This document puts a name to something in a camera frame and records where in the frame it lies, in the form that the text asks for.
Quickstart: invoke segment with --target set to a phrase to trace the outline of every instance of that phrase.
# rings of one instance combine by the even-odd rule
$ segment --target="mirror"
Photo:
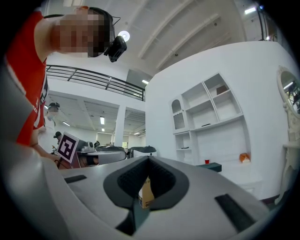
[[[300,118],[300,81],[287,68],[278,73],[278,87],[282,99],[291,111]]]

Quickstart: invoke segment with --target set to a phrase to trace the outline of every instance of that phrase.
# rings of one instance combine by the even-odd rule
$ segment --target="person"
[[[53,138],[57,138],[57,144],[59,145],[60,140],[61,140],[61,132],[56,132],[55,135],[53,136]]]
[[[106,21],[103,11],[82,6],[72,14],[44,19],[34,11],[16,33],[5,54],[5,64],[14,84],[32,105],[32,112],[23,125],[17,143],[31,146],[42,157],[53,161],[38,143],[38,129],[44,124],[45,98],[49,92],[46,59],[53,52],[102,54],[113,41],[112,17]]]
[[[38,144],[48,153],[52,152],[54,127],[54,118],[58,115],[60,105],[50,103],[47,113],[44,117],[44,125],[38,129]]]

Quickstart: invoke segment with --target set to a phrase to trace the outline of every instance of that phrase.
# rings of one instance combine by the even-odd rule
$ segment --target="white ceiling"
[[[132,69],[147,66],[148,74],[206,49],[245,40],[232,0],[84,0],[83,4],[121,17],[116,35],[127,30],[130,39],[119,61]],[[73,8],[63,7],[63,0],[50,0],[47,14],[67,14]]]
[[[93,99],[87,99],[70,94],[50,91],[46,104],[57,102],[60,104],[56,122],[65,121],[75,128],[94,130],[105,133],[114,133],[117,121],[118,106]],[[105,118],[101,125],[100,117]],[[125,113],[124,134],[130,135],[145,130],[145,112],[127,109]]]

